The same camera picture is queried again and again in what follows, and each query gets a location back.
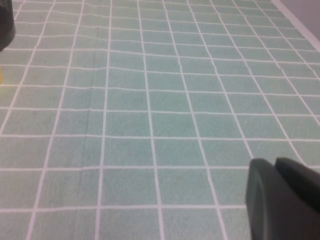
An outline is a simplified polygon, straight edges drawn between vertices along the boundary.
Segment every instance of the light green tile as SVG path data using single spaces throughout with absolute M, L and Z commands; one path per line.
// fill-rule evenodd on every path
M 230 240 L 250 239 L 250 226 L 246 209 L 223 209 L 225 229 Z
M 210 166 L 247 166 L 251 159 L 243 141 L 203 140 L 202 146 Z
M 179 56 L 182 56 L 182 57 L 196 57 L 196 58 L 209 57 L 207 50 L 204 46 L 177 45 L 176 49 Z
M 225 25 L 231 35 L 254 36 L 255 33 L 249 26 Z
M 131 53 L 142 53 L 141 42 L 132 41 L 112 41 L 110 44 L 111 50 L 131 52 Z
M 92 239 L 95 219 L 95 210 L 40 212 L 35 218 L 32 240 Z
M 19 34 L 31 36 L 40 36 L 44 27 L 43 23 L 29 24 L 25 22 L 16 22 L 14 25 L 16 32 L 18 32 Z
M 108 110 L 148 110 L 145 91 L 108 90 Z
M 102 210 L 99 236 L 100 239 L 160 240 L 158 210 Z
M 191 5 L 191 9 L 194 13 L 213 14 L 216 13 L 215 9 L 209 5 Z
M 288 77 L 315 78 L 314 72 L 305 64 L 279 63 Z
M 63 109 L 104 109 L 103 89 L 67 88 L 62 102 Z
M 262 95 L 229 94 L 236 114 L 270 114 L 271 111 Z
M 114 22 L 117 22 L 117 20 L 118 18 L 112 19 L 112 25 L 114 24 Z M 84 15 L 81 17 L 80 25 L 86 27 L 109 27 L 109 21 L 109 17 L 102 17 L 97 15 Z
M 212 169 L 211 177 L 219 204 L 245 204 L 248 170 Z
M 214 60 L 218 74 L 249 75 L 249 70 L 243 61 Z
M 27 65 L 32 51 L 12 51 L 5 49 L 0 53 L 0 64 Z
M 279 120 L 290 139 L 320 138 L 320 127 L 313 117 L 279 116 Z
M 13 110 L 3 130 L 4 134 L 50 135 L 56 111 Z
M 246 16 L 246 19 L 250 25 L 273 27 L 272 22 L 265 16 Z
M 246 19 L 241 15 L 220 14 L 220 17 L 221 17 L 224 24 L 248 25 Z
M 173 37 L 176 44 L 204 44 L 199 34 L 175 32 Z
M 203 166 L 197 140 L 155 140 L 155 155 L 159 166 Z
M 157 193 L 152 169 L 107 169 L 103 174 L 103 205 L 154 205 Z
M 0 208 L 32 208 L 41 172 L 2 171 L 0 173 Z
M 262 60 L 272 61 L 270 54 L 265 49 L 252 49 L 252 48 L 240 48 L 239 51 L 242 53 L 246 60 Z
M 1 213 L 0 214 L 0 237 L 5 239 L 25 239 L 31 213 Z
M 215 74 L 215 69 L 209 59 L 180 58 L 182 71 L 192 74 Z
M 141 35 L 140 31 L 137 30 L 112 29 L 111 40 L 141 41 Z
M 34 66 L 67 67 L 70 58 L 70 51 L 36 51 L 31 62 Z
M 319 142 L 295 141 L 293 145 L 306 164 L 319 165 Z
M 236 7 L 216 6 L 216 11 L 220 14 L 240 15 L 241 12 Z
M 273 116 L 238 116 L 240 127 L 247 138 L 285 138 Z
M 48 22 L 45 25 L 44 36 L 72 35 L 76 32 L 76 25 Z
M 147 113 L 109 112 L 106 134 L 111 136 L 150 136 Z
M 279 28 L 285 38 L 305 39 L 304 36 L 295 28 Z
M 274 59 L 279 62 L 303 62 L 301 57 L 293 50 L 270 49 L 269 51 Z
M 144 43 L 144 50 L 147 54 L 176 56 L 173 44 Z
M 57 134 L 101 135 L 103 113 L 97 111 L 62 111 L 57 125 Z
M 131 70 L 144 70 L 142 55 L 121 52 L 111 52 L 110 67 L 117 67 Z
M 138 19 L 113 18 L 111 22 L 112 28 L 122 29 L 140 29 Z
M 185 90 L 180 74 L 149 72 L 147 78 L 149 90 Z
M 235 47 L 210 46 L 208 50 L 215 59 L 241 59 Z
M 17 22 L 24 22 L 24 23 L 43 23 L 46 20 L 48 13 L 47 12 L 37 12 L 37 14 L 34 14 L 30 11 L 21 11 L 19 12 L 19 15 L 16 18 Z
M 247 63 L 255 76 L 282 77 L 282 70 L 273 62 L 254 62 Z
M 143 31 L 143 41 L 165 44 L 173 43 L 169 32 Z
M 189 93 L 194 112 L 230 113 L 230 107 L 224 94 Z
M 311 43 L 306 39 L 288 39 L 288 41 L 297 50 L 315 50 Z
M 167 20 L 166 12 L 163 10 L 140 9 L 142 19 Z
M 110 66 L 114 53 L 110 55 Z M 107 66 L 106 51 L 74 51 L 72 56 L 72 67 L 78 68 L 105 68 Z
M 320 63 L 320 53 L 317 51 L 298 51 L 298 53 L 307 63 Z
M 16 91 L 15 86 L 0 86 L 0 107 L 9 107 Z
M 93 39 L 92 37 L 88 37 L 88 36 L 77 36 L 75 40 L 74 48 L 75 49 L 108 49 L 108 40 L 107 39 L 100 40 L 97 38 Z
M 152 111 L 190 112 L 185 93 L 152 91 L 149 97 Z
M 34 36 L 15 36 L 12 42 L 10 43 L 10 48 L 33 49 L 36 46 L 37 41 L 38 38 Z
M 111 88 L 146 89 L 145 74 L 137 71 L 110 69 L 108 86 Z
M 51 12 L 50 16 L 48 18 L 48 21 L 76 25 L 79 22 L 79 15 L 73 15 L 73 14 L 62 13 L 62 12 Z
M 104 164 L 112 166 L 152 166 L 153 156 L 149 139 L 107 138 Z
M 235 45 L 238 47 L 263 48 L 259 38 L 255 36 L 232 36 Z
M 67 86 L 72 87 L 105 87 L 106 86 L 106 70 L 105 69 L 92 69 L 84 70 L 72 68 L 69 71 Z
M 204 41 L 207 45 L 218 46 L 234 46 L 229 36 L 226 35 L 203 35 Z
M 48 138 L 0 138 L 1 168 L 42 168 Z
M 160 169 L 158 177 L 163 204 L 206 205 L 214 203 L 204 169 Z
M 189 91 L 222 92 L 218 78 L 213 75 L 185 74 L 184 80 Z
M 14 106 L 18 108 L 58 108 L 61 92 L 62 87 L 22 87 Z
M 267 96 L 276 114 L 309 114 L 298 96 Z
M 258 93 L 259 89 L 250 76 L 221 76 L 222 84 L 227 92 Z
M 24 66 L 2 66 L 2 84 L 19 84 L 25 72 Z
M 163 210 L 164 235 L 170 240 L 222 239 L 214 209 Z
M 320 97 L 305 96 L 303 99 L 314 114 L 320 115 Z
M 241 12 L 246 16 L 264 17 L 264 13 L 259 9 L 241 8 Z
M 81 168 L 98 166 L 101 155 L 101 138 L 55 137 L 48 166 L 51 168 Z
M 286 78 L 259 76 L 255 79 L 265 94 L 295 94 Z
M 228 34 L 222 24 L 199 23 L 198 25 L 203 34 Z
M 240 138 L 236 121 L 231 115 L 197 114 L 199 134 L 208 138 Z
M 275 27 L 253 26 L 254 31 L 260 37 L 281 37 L 282 35 Z
M 276 158 L 285 157 L 297 160 L 295 152 L 286 141 L 249 141 L 254 158 L 263 158 L 274 164 Z
M 221 24 L 217 13 L 195 13 L 194 17 L 198 23 Z
M 261 37 L 260 39 L 269 49 L 292 49 L 285 38 Z
M 156 137 L 195 137 L 191 114 L 153 113 L 152 125 Z
M 176 57 L 146 56 L 146 69 L 155 72 L 179 73 L 180 67 Z
M 151 31 L 169 31 L 169 25 L 166 21 L 158 20 L 141 20 L 141 27 L 145 30 Z

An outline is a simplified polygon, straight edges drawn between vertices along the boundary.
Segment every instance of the yellow object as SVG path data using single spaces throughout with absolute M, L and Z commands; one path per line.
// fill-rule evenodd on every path
M 0 84 L 2 83 L 2 72 L 1 72 L 1 66 L 0 66 Z

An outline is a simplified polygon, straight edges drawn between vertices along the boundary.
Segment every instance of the grid pattern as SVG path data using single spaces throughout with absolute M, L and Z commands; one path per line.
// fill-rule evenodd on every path
M 14 1 L 0 238 L 249 240 L 251 158 L 320 169 L 320 53 L 269 0 Z

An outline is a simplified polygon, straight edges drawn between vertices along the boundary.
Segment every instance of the white grout line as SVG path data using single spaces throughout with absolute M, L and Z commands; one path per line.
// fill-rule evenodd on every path
M 157 205 L 103 205 L 101 209 L 109 210 L 133 210 L 133 209 L 157 209 Z M 162 209 L 246 209 L 246 205 L 162 205 Z M 96 210 L 97 206 L 62 206 L 52 208 L 38 208 L 38 213 L 54 213 L 62 211 Z M 3 213 L 31 213 L 32 208 L 0 208 Z
M 84 2 L 85 2 L 85 0 L 82 0 L 81 14 L 82 14 L 82 12 L 84 10 L 84 6 L 85 6 L 83 4 Z M 53 2 L 52 6 L 50 8 L 51 10 L 55 6 L 55 3 L 56 3 L 56 0 L 54 0 L 54 2 Z M 65 78 L 64 78 L 63 88 L 62 88 L 62 92 L 61 92 L 61 96 L 60 96 L 60 100 L 59 100 L 58 110 L 57 110 L 57 113 L 56 113 L 56 116 L 55 116 L 55 121 L 54 121 L 53 129 L 52 129 L 52 133 L 51 133 L 51 136 L 50 136 L 50 139 L 49 139 L 49 143 L 48 143 L 48 147 L 47 147 L 46 154 L 45 154 L 45 159 L 44 159 L 44 163 L 43 163 L 43 171 L 41 172 L 38 188 L 37 188 L 37 191 L 36 191 L 36 196 L 35 196 L 33 210 L 32 210 L 32 214 L 31 214 L 29 226 L 28 226 L 26 240 L 30 240 L 31 239 L 32 232 L 33 232 L 34 225 L 35 225 L 35 221 L 36 221 L 37 209 L 39 207 L 39 202 L 40 202 L 42 187 L 43 187 L 44 180 L 45 180 L 46 170 L 47 170 L 47 167 L 48 167 L 51 147 L 53 145 L 54 135 L 56 134 L 58 121 L 59 121 L 59 117 L 60 117 L 60 112 L 61 112 L 61 108 L 62 108 L 62 103 L 63 103 L 64 95 L 65 95 L 65 92 L 66 92 L 65 86 L 67 85 L 67 81 L 68 81 L 68 77 L 69 77 L 69 72 L 70 72 L 70 67 L 71 67 L 72 57 L 73 57 L 73 48 L 76 45 L 76 38 L 77 38 L 77 33 L 78 33 L 78 30 L 79 30 L 79 27 L 80 27 L 81 18 L 82 18 L 82 16 L 80 15 L 79 19 L 78 19 L 78 25 L 77 25 L 75 33 L 74 33 L 72 49 L 71 49 L 70 56 L 69 56 L 69 63 L 68 63 L 68 67 L 67 67 Z
M 207 174 L 208 183 L 210 185 L 210 189 L 211 189 L 211 192 L 212 192 L 212 198 L 213 198 L 214 203 L 218 206 L 216 212 L 217 212 L 217 215 L 218 215 L 218 219 L 219 219 L 219 223 L 220 223 L 223 239 L 224 240 L 228 240 L 228 236 L 227 236 L 227 231 L 226 231 L 226 228 L 225 228 L 224 220 L 223 220 L 221 211 L 219 209 L 219 202 L 218 202 L 218 198 L 217 198 L 217 193 L 216 193 L 213 181 L 212 181 L 212 176 L 211 176 L 211 173 L 210 173 L 210 169 L 208 168 L 209 165 L 208 165 L 207 157 L 206 157 L 203 145 L 202 145 L 202 141 L 200 139 L 200 133 L 199 133 L 199 129 L 198 129 L 197 120 L 196 120 L 195 114 L 193 113 L 193 107 L 192 107 L 192 103 L 191 103 L 190 96 L 189 96 L 189 93 L 188 93 L 188 87 L 187 87 L 187 84 L 186 84 L 186 81 L 185 81 L 185 77 L 184 77 L 184 74 L 183 74 L 183 67 L 182 67 L 182 64 L 181 64 L 181 61 L 180 61 L 180 56 L 178 54 L 177 46 L 175 44 L 175 38 L 174 38 L 174 34 L 172 32 L 172 29 L 171 29 L 171 23 L 169 22 L 169 16 L 168 16 L 168 12 L 167 12 L 167 8 L 166 8 L 164 0 L 162 0 L 162 4 L 163 4 L 164 10 L 165 10 L 166 18 L 168 20 L 168 26 L 169 26 L 169 29 L 170 29 L 170 34 L 171 34 L 171 38 L 172 38 L 175 54 L 177 56 L 177 60 L 178 60 L 179 68 L 180 68 L 180 73 L 181 73 L 181 77 L 182 77 L 182 81 L 183 81 L 183 86 L 184 86 L 184 89 L 186 91 L 186 97 L 187 97 L 187 100 L 188 100 L 188 104 L 189 104 L 189 108 L 190 108 L 190 112 L 191 112 L 191 116 L 192 116 L 192 121 L 193 121 L 194 128 L 195 128 L 195 133 L 196 133 L 196 136 L 197 136 L 197 140 L 198 140 L 198 144 L 199 144 L 199 147 L 200 147 L 201 155 L 202 155 L 204 164 L 206 166 L 206 174 Z
M 99 240 L 100 237 L 100 219 L 101 219 L 101 205 L 102 205 L 102 191 L 103 191 L 103 180 L 104 180 L 104 161 L 105 161 L 105 143 L 106 143 L 106 129 L 107 129 L 107 106 L 108 106 L 108 85 L 109 85 L 109 66 L 110 66 L 110 48 L 111 48 L 111 24 L 112 24 L 112 3 L 110 0 L 109 10 L 109 32 L 108 32 L 108 51 L 106 61 L 106 80 L 104 90 L 104 106 L 103 106 L 103 123 L 102 123 L 102 140 L 101 140 L 101 155 L 99 165 L 99 182 L 98 182 L 98 196 L 97 196 L 97 207 L 95 215 L 95 229 L 94 229 L 94 240 Z
M 144 36 L 143 36 L 143 30 L 142 30 L 142 20 L 141 20 L 139 0 L 136 0 L 136 3 L 137 3 L 137 10 L 138 10 L 138 17 L 139 17 L 140 37 L 141 37 L 141 46 L 142 46 L 142 53 L 143 53 L 144 82 L 145 82 L 145 93 L 146 93 L 146 101 L 147 101 L 147 113 L 148 113 L 149 131 L 150 131 L 152 161 L 154 166 L 153 171 L 154 171 L 154 183 L 155 183 L 155 190 L 156 190 L 157 210 L 158 210 L 159 232 L 160 232 L 160 239 L 165 240 L 164 216 L 162 212 L 161 191 L 160 191 L 159 175 L 158 175 L 158 169 L 157 169 L 158 163 L 157 163 L 157 157 L 156 157 L 156 147 L 155 147 L 154 129 L 153 129 L 153 122 L 152 122 L 148 75 L 147 75 L 146 51 L 145 51 Z
M 237 48 L 236 43 L 235 43 L 233 37 L 230 35 L 230 33 L 229 33 L 228 29 L 226 28 L 226 26 L 225 26 L 225 25 L 223 25 L 223 26 L 224 26 L 226 32 L 229 34 L 229 37 L 230 37 L 232 43 L 234 44 L 235 48 L 237 49 L 238 53 L 241 55 L 242 60 L 243 60 L 243 62 L 244 62 L 244 64 L 245 64 L 245 66 L 248 68 L 248 71 L 250 72 L 250 74 L 251 74 L 251 76 L 252 76 L 252 78 L 253 78 L 253 80 L 254 80 L 257 88 L 259 89 L 260 93 L 262 94 L 262 96 L 263 96 L 263 98 L 264 98 L 264 101 L 265 101 L 266 104 L 268 105 L 271 113 L 273 114 L 275 120 L 277 121 L 279 127 L 281 128 L 281 130 L 282 130 L 285 138 L 288 140 L 288 143 L 290 144 L 293 152 L 296 154 L 296 156 L 298 157 L 298 159 L 306 166 L 307 164 L 306 164 L 305 161 L 302 159 L 302 157 L 299 155 L 299 153 L 298 153 L 298 151 L 296 150 L 296 148 L 295 148 L 295 146 L 293 145 L 293 143 L 290 141 L 290 138 L 289 138 L 288 134 L 286 133 L 286 131 L 285 131 L 282 123 L 280 122 L 278 116 L 276 115 L 275 111 L 273 110 L 273 108 L 272 108 L 271 104 L 269 103 L 266 95 L 265 95 L 264 92 L 262 91 L 262 89 L 261 89 L 258 81 L 257 81 L 256 78 L 253 76 L 252 70 L 251 70 L 251 68 L 248 66 L 247 60 L 245 59 L 245 57 L 243 56 L 243 54 L 241 53 L 241 51 Z

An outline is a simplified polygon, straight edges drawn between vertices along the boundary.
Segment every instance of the black plastic object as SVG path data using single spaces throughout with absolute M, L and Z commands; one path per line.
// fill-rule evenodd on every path
M 12 0 L 0 0 L 0 52 L 11 43 L 15 34 Z
M 246 206 L 252 240 L 319 240 L 320 176 L 290 160 L 253 159 Z

